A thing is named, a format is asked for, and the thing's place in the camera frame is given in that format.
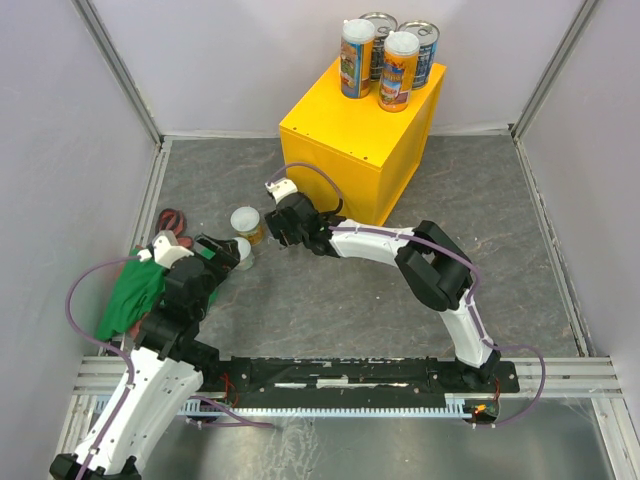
white wall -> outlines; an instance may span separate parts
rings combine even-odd
[[[45,478],[86,345],[83,269],[126,253],[154,146],[68,0],[0,7],[0,468]],[[114,272],[78,291],[95,326]]]
[[[580,307],[640,425],[640,56],[636,0],[602,2],[526,133]]]
[[[164,133],[275,134],[368,11],[441,31],[440,132],[517,120],[581,0],[94,0]]]

canister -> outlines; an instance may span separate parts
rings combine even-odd
[[[378,104],[388,112],[400,112],[409,104],[409,94],[418,64],[420,42],[410,32],[390,33],[384,41],[384,66]]]
[[[440,30],[433,23],[415,20],[403,23],[398,27],[398,31],[411,32],[420,41],[420,53],[418,54],[418,66],[413,79],[413,88],[422,88],[429,81],[429,73],[431,72],[433,59],[436,56]]]
[[[382,64],[384,62],[384,41],[389,33],[398,28],[398,22],[388,13],[369,12],[360,18],[369,20],[375,27],[375,38],[373,39],[373,50],[371,52],[371,70],[369,78],[371,80],[380,80],[382,73]]]
[[[369,93],[371,51],[375,27],[369,20],[345,20],[340,45],[340,88],[349,98],[362,98]]]

green towel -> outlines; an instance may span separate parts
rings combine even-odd
[[[126,332],[151,311],[158,296],[164,292],[164,270],[153,260],[126,263],[98,326],[98,340],[107,341],[116,333]]]

yellow wooden box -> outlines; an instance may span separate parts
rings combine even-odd
[[[429,83],[413,90],[409,106],[391,113],[378,106],[378,85],[361,99],[340,91],[338,60],[280,122],[285,163],[307,162],[342,189],[341,215],[382,225],[420,165],[446,67],[434,64]],[[318,173],[304,167],[287,176],[319,211],[338,200]]]

gray tiled floor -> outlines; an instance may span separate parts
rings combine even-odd
[[[184,210],[190,234],[232,237],[235,208],[273,209],[263,184],[282,163],[277,139],[175,141],[158,211]],[[423,219],[484,271],[477,300],[496,342],[530,343],[551,357],[577,354],[510,137],[430,138],[386,225]],[[319,258],[301,246],[281,250],[273,240],[254,252],[254,267],[230,276],[201,325],[199,339],[223,357],[453,356],[438,315],[397,270]]]

